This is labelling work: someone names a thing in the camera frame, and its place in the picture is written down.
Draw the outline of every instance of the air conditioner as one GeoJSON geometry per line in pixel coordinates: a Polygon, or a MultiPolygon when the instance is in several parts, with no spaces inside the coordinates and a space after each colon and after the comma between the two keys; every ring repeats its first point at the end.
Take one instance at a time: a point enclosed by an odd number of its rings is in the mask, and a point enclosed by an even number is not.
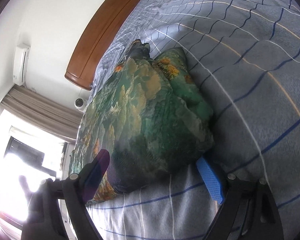
{"type": "Polygon", "coordinates": [[[30,47],[20,44],[16,47],[13,61],[13,82],[21,86],[26,81],[26,71],[28,65],[30,47]]]}

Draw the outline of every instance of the screw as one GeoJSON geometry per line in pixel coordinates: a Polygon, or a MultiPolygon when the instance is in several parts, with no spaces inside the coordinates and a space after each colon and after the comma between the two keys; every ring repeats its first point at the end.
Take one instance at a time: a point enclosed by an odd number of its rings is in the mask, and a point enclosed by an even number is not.
{"type": "Polygon", "coordinates": [[[77,174],[77,173],[72,173],[72,174],[69,176],[69,178],[70,178],[70,179],[73,179],[73,180],[77,179],[77,177],[78,177],[78,174],[77,174]]]}
{"type": "Polygon", "coordinates": [[[236,177],[235,177],[234,174],[232,174],[232,173],[229,173],[229,174],[228,174],[228,179],[234,180],[235,178],[236,178],[236,177]]]}
{"type": "Polygon", "coordinates": [[[265,178],[261,178],[259,179],[260,184],[265,185],[267,184],[267,181],[265,180],[265,178]]]}

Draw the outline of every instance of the curtain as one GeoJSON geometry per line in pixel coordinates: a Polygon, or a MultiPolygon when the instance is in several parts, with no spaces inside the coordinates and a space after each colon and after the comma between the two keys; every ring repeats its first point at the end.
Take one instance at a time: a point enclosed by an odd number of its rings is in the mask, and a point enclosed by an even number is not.
{"type": "Polygon", "coordinates": [[[82,119],[81,112],[61,106],[17,85],[13,86],[0,105],[20,119],[66,142],[75,143],[82,119]]]}

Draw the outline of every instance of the bright window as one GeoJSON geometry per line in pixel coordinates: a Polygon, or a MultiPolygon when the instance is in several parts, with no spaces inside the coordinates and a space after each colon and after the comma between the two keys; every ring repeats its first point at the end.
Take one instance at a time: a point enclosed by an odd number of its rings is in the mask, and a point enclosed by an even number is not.
{"type": "Polygon", "coordinates": [[[61,178],[61,156],[64,141],[30,125],[4,110],[0,115],[0,211],[24,221],[27,218],[27,201],[18,177],[24,175],[31,191],[35,192],[40,181],[50,177],[9,154],[3,158],[10,137],[44,153],[42,166],[57,172],[61,178]]]}

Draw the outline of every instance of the bed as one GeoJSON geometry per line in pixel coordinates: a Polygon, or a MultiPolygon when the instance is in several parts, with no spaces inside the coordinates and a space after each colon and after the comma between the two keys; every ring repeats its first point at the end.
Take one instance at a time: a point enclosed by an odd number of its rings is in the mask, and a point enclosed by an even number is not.
{"type": "MultiPolygon", "coordinates": [[[[300,231],[300,7],[294,0],[140,0],[131,11],[86,82],[90,101],[135,39],[150,44],[153,58],[181,46],[215,112],[209,155],[241,179],[265,176],[284,237],[293,239],[300,231]]],[[[104,239],[199,239],[217,210],[195,165],[88,207],[104,239]]],[[[239,229],[240,220],[230,239],[239,229]]]]}

